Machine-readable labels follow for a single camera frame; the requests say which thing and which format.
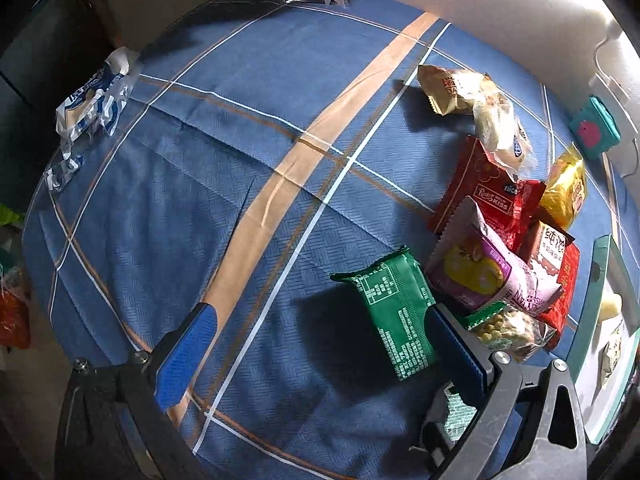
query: open box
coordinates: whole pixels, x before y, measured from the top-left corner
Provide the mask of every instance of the open box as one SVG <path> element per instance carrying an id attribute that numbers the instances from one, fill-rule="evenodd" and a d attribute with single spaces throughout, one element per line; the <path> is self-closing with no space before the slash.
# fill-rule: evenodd
<path id="1" fill-rule="evenodd" d="M 622 312 L 598 323 L 603 291 L 610 289 L 622 297 Z M 600 387 L 600 365 L 611 333 L 622 327 L 622 354 L 607 384 Z M 592 444 L 599 444 L 620 406 L 638 350 L 640 307 L 620 250 L 611 235 L 597 238 L 584 307 L 567 364 L 575 383 L 584 429 Z"/>

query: floor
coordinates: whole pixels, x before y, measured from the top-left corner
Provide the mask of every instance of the floor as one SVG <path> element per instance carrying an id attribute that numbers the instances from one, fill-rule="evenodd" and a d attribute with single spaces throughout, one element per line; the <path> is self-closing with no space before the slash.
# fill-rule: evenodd
<path id="1" fill-rule="evenodd" d="M 0 233 L 0 242 L 4 237 Z M 49 320 L 30 305 L 31 347 L 0 350 L 0 418 L 24 457 L 44 480 L 53 478 L 56 431 L 70 362 Z"/>

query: teal box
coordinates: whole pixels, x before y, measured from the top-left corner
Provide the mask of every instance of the teal box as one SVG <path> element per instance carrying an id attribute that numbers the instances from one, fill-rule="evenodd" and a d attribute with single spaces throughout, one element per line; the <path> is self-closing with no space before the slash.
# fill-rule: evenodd
<path id="1" fill-rule="evenodd" d="M 569 123 L 584 155 L 593 160 L 620 142 L 620 132 L 607 107 L 591 96 L 582 110 Z"/>

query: blue gripper pad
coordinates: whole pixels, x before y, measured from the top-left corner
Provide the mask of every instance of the blue gripper pad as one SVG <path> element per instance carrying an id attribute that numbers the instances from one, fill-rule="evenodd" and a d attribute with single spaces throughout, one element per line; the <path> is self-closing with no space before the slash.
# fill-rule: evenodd
<path id="1" fill-rule="evenodd" d="M 208 304 L 191 321 L 156 373 L 154 395 L 161 411 L 180 402 L 217 330 L 216 309 Z"/>
<path id="2" fill-rule="evenodd" d="M 435 307 L 429 307 L 424 315 L 424 331 L 462 401 L 467 406 L 482 408 L 487 399 L 487 376 L 462 337 Z"/>

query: metal screw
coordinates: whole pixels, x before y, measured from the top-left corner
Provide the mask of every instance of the metal screw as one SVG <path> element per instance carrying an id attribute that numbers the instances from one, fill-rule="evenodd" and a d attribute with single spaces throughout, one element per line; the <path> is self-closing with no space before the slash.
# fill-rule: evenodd
<path id="1" fill-rule="evenodd" d="M 142 365 L 146 363 L 149 359 L 149 352 L 145 350 L 140 350 L 133 354 L 133 362 L 137 365 Z"/>
<path id="2" fill-rule="evenodd" d="M 554 367 L 560 372 L 565 372 L 567 369 L 567 365 L 562 359 L 554 359 Z"/>
<path id="3" fill-rule="evenodd" d="M 511 356 L 502 351 L 494 353 L 494 359 L 503 365 L 508 365 L 511 362 Z"/>
<path id="4" fill-rule="evenodd" d="M 84 357 L 79 357 L 74 361 L 74 370 L 77 372 L 85 372 L 89 369 L 89 361 Z"/>

